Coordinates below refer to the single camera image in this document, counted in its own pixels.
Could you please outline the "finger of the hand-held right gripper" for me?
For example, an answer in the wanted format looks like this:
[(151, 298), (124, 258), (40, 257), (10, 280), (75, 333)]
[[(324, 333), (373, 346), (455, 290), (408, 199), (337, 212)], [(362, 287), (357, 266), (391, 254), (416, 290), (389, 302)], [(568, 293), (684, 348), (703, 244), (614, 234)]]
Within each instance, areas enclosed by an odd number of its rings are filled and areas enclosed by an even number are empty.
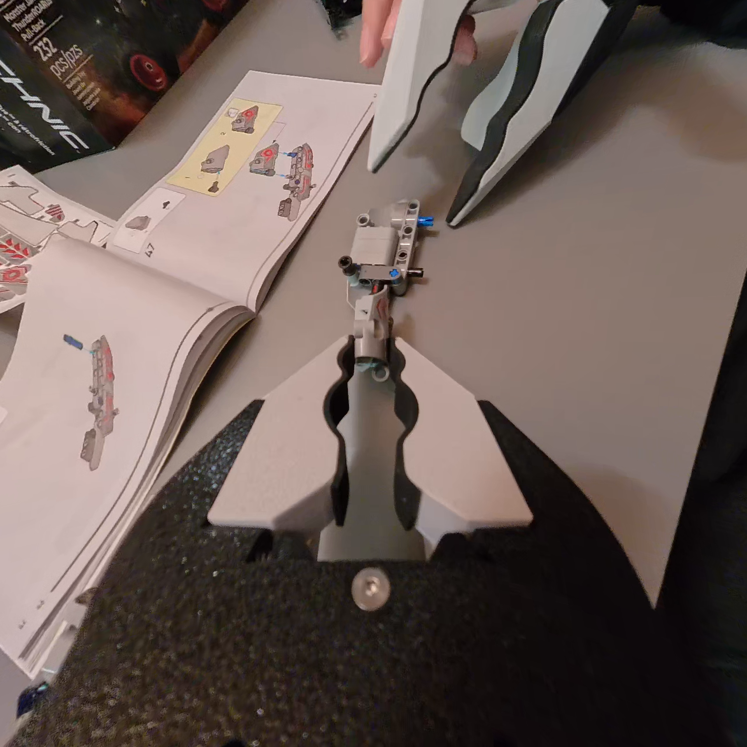
[(584, 87), (636, 2), (539, 2), (503, 66), (477, 95), (461, 137), (477, 150), (447, 215), (457, 227)]
[(468, 1), (401, 2), (370, 135), (371, 173), (407, 135), (425, 89), (453, 60), (456, 33), (469, 7)]

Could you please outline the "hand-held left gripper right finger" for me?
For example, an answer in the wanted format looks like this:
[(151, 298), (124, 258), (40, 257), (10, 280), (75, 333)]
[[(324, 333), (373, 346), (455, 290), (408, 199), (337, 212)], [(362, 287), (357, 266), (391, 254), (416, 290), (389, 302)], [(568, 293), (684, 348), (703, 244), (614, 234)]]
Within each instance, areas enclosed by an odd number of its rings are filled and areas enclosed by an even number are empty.
[(527, 527), (526, 499), (480, 402), (401, 338), (390, 345), (395, 415), (394, 497), (405, 530), (423, 539), (426, 558), (448, 534)]

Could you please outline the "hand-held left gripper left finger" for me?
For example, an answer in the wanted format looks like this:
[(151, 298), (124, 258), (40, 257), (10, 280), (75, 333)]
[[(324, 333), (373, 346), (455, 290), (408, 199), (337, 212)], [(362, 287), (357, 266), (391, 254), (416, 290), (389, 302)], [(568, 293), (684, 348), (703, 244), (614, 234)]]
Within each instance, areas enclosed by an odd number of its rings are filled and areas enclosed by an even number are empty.
[(318, 559), (321, 532), (344, 524), (350, 497), (346, 442), (355, 367), (353, 337), (341, 337), (261, 400), (211, 506), (221, 528), (292, 538)]

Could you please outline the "grey toy brick assembly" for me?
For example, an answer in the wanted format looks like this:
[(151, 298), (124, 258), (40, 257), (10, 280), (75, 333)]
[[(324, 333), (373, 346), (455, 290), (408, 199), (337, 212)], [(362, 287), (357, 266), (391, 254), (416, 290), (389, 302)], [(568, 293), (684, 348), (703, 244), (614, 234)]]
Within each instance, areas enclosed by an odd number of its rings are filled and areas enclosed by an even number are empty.
[(416, 266), (419, 233), (432, 227), (433, 218), (421, 213), (416, 199), (369, 209), (358, 215), (351, 248), (338, 260), (353, 312), (356, 369), (375, 382), (389, 378), (391, 304), (424, 278)]

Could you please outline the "grey desk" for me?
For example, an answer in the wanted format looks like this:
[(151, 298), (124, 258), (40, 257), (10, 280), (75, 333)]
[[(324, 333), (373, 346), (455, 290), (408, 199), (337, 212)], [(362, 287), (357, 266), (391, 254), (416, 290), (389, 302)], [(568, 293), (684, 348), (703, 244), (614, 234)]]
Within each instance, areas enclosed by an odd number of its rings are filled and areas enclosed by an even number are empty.
[[(745, 49), (636, 11), (567, 107), (451, 227), (477, 154), (461, 137), (465, 114), (538, 3), (480, 14), (477, 31), (489, 35), (477, 62), (435, 75), (409, 132), (371, 173), (376, 104), (186, 443), (206, 443), (229, 415), (353, 337), (338, 260), (356, 219), (419, 200), (433, 227), (419, 233), (424, 278), (391, 304), (395, 339), (497, 406), (582, 488), (656, 602), (745, 275)], [(247, 72), (214, 59), (167, 94), (148, 161), (126, 145), (71, 175), (106, 196), (128, 196), (145, 178), (147, 192), (249, 72), (373, 84), (348, 66), (352, 42), (323, 40), (301, 5), (252, 11)], [(394, 518), (395, 433), (359, 392), (350, 404), (347, 514), (370, 492)]]

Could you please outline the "person's right hand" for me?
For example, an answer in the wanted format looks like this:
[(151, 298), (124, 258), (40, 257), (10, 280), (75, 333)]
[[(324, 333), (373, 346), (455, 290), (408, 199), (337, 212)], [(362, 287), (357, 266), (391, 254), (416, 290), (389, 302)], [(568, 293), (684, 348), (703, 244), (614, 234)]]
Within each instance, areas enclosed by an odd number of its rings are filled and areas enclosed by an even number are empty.
[[(361, 3), (360, 62), (372, 68), (388, 51), (394, 37), (401, 1), (363, 1)], [(460, 20), (456, 33), (453, 60), (467, 66), (477, 58), (474, 38), (475, 21), (471, 15)]]

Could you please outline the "open instruction booklet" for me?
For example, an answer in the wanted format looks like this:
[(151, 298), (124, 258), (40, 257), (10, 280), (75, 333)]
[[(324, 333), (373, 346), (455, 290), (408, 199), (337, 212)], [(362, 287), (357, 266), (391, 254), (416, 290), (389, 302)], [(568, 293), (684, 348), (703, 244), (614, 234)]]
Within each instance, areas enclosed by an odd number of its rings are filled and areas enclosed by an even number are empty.
[(32, 678), (73, 625), (201, 380), (260, 309), (380, 87), (249, 72), (98, 247), (50, 239), (2, 375), (1, 644)]

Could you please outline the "person's dark clothing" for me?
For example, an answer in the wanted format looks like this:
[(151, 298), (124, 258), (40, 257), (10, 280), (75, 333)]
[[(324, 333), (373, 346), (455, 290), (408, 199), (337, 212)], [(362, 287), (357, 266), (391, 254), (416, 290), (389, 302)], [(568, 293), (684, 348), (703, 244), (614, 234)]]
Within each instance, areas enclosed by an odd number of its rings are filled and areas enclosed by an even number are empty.
[(726, 745), (746, 733), (746, 331), (733, 320), (658, 598)]

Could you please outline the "black toy set box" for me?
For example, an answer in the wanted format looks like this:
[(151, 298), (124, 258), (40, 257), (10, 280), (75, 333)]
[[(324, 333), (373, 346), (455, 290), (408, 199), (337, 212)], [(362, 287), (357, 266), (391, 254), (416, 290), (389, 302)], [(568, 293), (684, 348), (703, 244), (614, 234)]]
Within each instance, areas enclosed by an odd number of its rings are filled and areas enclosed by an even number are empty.
[(2, 1), (2, 169), (116, 148), (247, 1)]

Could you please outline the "toy sticker sheet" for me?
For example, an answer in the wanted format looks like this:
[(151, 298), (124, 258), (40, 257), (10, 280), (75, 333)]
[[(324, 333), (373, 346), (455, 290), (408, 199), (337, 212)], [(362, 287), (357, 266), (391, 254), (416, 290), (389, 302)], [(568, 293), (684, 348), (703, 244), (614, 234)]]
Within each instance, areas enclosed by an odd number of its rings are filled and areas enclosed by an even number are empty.
[(61, 235), (102, 247), (114, 221), (53, 192), (20, 166), (1, 171), (1, 313), (25, 300), (36, 258)]

